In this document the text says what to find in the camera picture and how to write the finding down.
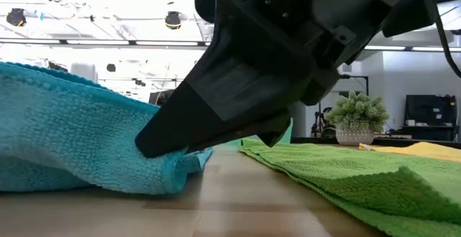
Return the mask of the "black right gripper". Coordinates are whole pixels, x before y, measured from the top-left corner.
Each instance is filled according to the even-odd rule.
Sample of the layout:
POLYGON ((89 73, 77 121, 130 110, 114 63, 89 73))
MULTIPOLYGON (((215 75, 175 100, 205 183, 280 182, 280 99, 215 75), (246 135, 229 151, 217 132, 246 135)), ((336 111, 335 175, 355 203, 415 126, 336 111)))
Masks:
MULTIPOLYGON (((315 58, 317 71, 298 101, 317 102, 337 82, 337 67, 352 62, 380 31, 401 34, 423 27, 423 14, 408 16, 425 0, 257 0, 260 12, 315 58)), ((195 0, 215 27, 216 0, 195 0)))

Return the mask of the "green microfiber towel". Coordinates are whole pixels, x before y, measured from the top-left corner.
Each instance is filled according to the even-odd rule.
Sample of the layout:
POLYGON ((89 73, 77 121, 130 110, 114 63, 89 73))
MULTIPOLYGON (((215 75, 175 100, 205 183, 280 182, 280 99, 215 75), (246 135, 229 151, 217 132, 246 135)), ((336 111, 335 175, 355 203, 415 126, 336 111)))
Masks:
POLYGON ((392 237, 461 237, 461 163, 314 144, 240 152, 392 237))

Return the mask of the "blue microfiber towel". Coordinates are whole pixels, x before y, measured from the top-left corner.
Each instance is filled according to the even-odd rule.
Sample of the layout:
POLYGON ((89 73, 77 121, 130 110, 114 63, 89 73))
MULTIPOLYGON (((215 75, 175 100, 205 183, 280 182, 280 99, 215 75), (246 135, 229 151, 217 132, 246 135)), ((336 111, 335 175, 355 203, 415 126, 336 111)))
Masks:
POLYGON ((80 76, 0 62, 0 192, 182 191, 212 150, 146 158, 135 137, 157 110, 80 76))

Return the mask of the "teal translucent plastic basket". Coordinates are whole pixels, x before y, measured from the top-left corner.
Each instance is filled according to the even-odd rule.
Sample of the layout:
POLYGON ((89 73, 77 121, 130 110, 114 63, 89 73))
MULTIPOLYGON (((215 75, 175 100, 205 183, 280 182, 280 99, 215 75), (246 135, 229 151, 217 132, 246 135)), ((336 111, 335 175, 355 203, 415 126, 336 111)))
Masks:
MULTIPOLYGON (((279 139, 278 143, 286 143, 286 144, 290 143, 291 137, 292 137, 292 126, 293 126, 293 119, 291 118, 289 127, 286 129, 283 136, 279 139)), ((239 147, 241 145, 241 139, 231 140, 231 141, 228 141, 226 144, 229 146, 233 146, 233 147, 239 147)))

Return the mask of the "yellow microfiber towel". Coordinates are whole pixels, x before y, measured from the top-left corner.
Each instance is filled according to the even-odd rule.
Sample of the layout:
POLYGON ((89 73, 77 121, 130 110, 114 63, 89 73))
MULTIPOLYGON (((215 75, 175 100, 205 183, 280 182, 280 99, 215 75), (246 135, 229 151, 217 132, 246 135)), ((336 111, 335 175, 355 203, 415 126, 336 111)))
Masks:
POLYGON ((403 154, 461 163, 461 149, 450 148, 427 142, 419 142, 407 147, 379 147, 360 143, 359 149, 363 151, 403 154))

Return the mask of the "person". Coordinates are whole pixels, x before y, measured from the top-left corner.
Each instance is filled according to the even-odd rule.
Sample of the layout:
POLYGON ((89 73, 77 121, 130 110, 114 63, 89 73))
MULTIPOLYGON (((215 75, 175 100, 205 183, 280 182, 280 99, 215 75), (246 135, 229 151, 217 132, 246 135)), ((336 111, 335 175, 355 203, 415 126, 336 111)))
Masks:
POLYGON ((331 107, 325 107, 319 114, 317 123, 318 132, 322 138, 334 138, 336 136, 336 127, 332 125, 327 119, 326 115, 332 110, 331 107))

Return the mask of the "black computer monitor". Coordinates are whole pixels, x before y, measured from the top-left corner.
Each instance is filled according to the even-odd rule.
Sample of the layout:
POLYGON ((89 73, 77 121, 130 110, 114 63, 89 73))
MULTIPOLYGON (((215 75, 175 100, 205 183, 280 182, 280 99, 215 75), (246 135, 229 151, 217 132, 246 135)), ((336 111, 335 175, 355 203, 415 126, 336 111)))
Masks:
POLYGON ((148 102, 150 104, 162 106, 168 98, 173 94, 174 90, 158 91, 150 93, 148 102))

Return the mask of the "green potted plant white pot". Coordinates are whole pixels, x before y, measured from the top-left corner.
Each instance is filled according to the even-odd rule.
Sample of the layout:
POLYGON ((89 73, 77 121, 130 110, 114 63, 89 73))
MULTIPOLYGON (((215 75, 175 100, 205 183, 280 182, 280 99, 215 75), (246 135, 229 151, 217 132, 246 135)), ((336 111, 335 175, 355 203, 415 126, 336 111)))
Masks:
POLYGON ((339 96, 326 120, 335 127, 336 140, 343 146, 371 144, 375 133, 381 133, 389 114, 380 97, 371 99, 366 94, 349 92, 339 96))

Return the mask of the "black television cabinet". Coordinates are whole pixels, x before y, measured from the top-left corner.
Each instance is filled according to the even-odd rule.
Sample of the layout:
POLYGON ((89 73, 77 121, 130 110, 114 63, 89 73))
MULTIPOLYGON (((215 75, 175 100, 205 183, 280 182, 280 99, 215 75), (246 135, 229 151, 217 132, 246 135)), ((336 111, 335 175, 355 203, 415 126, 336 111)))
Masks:
POLYGON ((457 100, 450 95, 407 95, 402 131, 417 140, 454 141, 457 125, 457 100), (415 120, 407 126, 406 120, 415 120))

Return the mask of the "white pillar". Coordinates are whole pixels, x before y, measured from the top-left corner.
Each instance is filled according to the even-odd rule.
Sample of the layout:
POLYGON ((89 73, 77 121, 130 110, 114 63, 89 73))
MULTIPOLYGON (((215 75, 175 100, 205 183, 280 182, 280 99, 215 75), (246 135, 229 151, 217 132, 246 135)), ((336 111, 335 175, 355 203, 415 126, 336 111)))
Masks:
POLYGON ((70 72, 74 75, 93 81, 94 83, 98 83, 97 67, 93 63, 72 63, 70 72))

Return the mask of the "black tubular stand frame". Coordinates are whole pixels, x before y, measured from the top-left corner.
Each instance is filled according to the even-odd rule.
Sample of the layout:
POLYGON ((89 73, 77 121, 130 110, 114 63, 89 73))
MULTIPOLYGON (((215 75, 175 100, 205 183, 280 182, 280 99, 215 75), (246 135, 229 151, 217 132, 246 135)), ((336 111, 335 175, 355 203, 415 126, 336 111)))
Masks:
POLYGON ((348 75, 348 74, 341 74, 339 75, 340 79, 364 79, 365 80, 365 85, 363 86, 365 88, 365 94, 367 96, 370 95, 370 83, 369 83, 369 77, 368 76, 354 76, 354 75, 348 75))

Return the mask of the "black metal table frame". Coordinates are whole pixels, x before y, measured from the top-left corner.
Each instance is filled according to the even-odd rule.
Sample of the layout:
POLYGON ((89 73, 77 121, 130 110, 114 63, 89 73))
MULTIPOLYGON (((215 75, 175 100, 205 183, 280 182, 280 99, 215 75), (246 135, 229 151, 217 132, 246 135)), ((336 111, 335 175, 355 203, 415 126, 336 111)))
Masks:
MULTIPOLYGON (((291 138, 290 142, 294 144, 312 143, 312 144, 324 144, 324 145, 336 145, 339 143, 337 139, 335 138, 301 138, 301 137, 291 138)), ((375 138, 372 142, 372 145, 391 146, 391 147, 407 147, 415 143, 419 143, 419 140, 397 139, 397 138, 375 138)), ((446 146, 450 148, 461 149, 461 142, 429 140, 429 143, 438 144, 438 145, 446 146)))

